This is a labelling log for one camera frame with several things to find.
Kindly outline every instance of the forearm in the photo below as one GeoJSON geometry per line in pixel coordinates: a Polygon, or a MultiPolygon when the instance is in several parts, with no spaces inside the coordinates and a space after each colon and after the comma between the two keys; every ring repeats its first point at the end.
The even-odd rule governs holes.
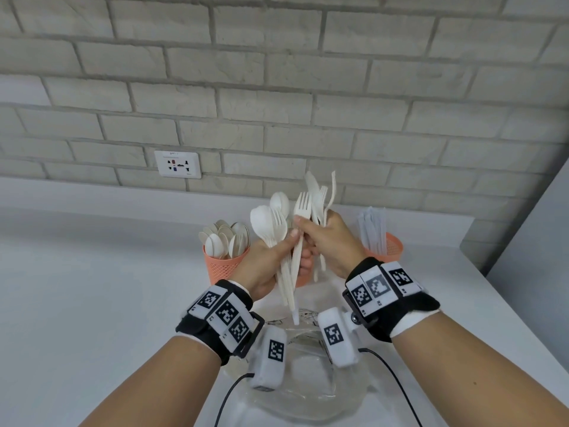
{"type": "Polygon", "coordinates": [[[221,366],[205,345],[173,337],[87,417],[81,427],[191,426],[221,366]]]}
{"type": "Polygon", "coordinates": [[[569,409],[443,313],[403,331],[393,344],[451,427],[567,426],[569,409]]]}

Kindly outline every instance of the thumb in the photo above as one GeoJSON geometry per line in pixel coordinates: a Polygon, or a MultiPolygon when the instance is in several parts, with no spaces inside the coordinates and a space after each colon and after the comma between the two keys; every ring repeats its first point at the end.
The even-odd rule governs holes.
{"type": "Polygon", "coordinates": [[[290,253],[290,251],[294,249],[300,237],[301,231],[298,229],[293,229],[284,240],[282,240],[280,243],[277,243],[277,245],[275,245],[271,250],[276,252],[276,255],[279,257],[279,259],[282,259],[287,253],[290,253]]]}
{"type": "Polygon", "coordinates": [[[312,237],[313,240],[316,240],[318,233],[322,229],[322,227],[318,226],[316,223],[312,222],[309,219],[305,219],[301,216],[294,216],[294,222],[296,226],[302,229],[303,232],[306,232],[309,236],[312,237]]]}

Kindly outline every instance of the person's left arm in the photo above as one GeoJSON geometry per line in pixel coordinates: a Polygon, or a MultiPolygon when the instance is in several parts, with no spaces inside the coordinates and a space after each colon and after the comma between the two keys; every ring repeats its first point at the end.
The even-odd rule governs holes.
{"type": "MultiPolygon", "coordinates": [[[[294,248],[294,230],[273,248],[253,243],[230,280],[245,287],[253,301],[269,294],[281,259],[294,248]]],[[[310,272],[312,254],[303,251],[300,275],[310,272]]],[[[80,427],[192,426],[217,378],[216,352],[189,337],[172,337],[83,421],[80,427]]]]}

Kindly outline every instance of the clear plastic bag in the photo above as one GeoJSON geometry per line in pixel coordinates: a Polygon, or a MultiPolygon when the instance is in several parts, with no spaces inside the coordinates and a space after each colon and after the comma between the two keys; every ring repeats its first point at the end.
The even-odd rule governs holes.
{"type": "MultiPolygon", "coordinates": [[[[272,392],[247,388],[249,401],[284,418],[323,421],[359,407],[369,385],[364,363],[334,366],[322,341],[317,312],[300,310],[300,324],[292,317],[267,321],[285,329],[288,337],[283,384],[272,392]]],[[[249,352],[254,353],[255,346],[249,352]]],[[[231,359],[226,366],[235,378],[246,373],[249,356],[231,359]]]]}

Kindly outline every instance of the person's right hand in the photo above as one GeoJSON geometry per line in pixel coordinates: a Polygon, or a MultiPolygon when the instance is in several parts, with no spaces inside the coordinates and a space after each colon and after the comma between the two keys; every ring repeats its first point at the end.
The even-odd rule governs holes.
{"type": "Polygon", "coordinates": [[[309,235],[309,243],[316,248],[314,254],[323,254],[330,269],[341,278],[348,278],[352,270],[367,258],[364,246],[352,235],[342,217],[330,210],[326,227],[301,216],[294,216],[294,222],[309,235]]]}

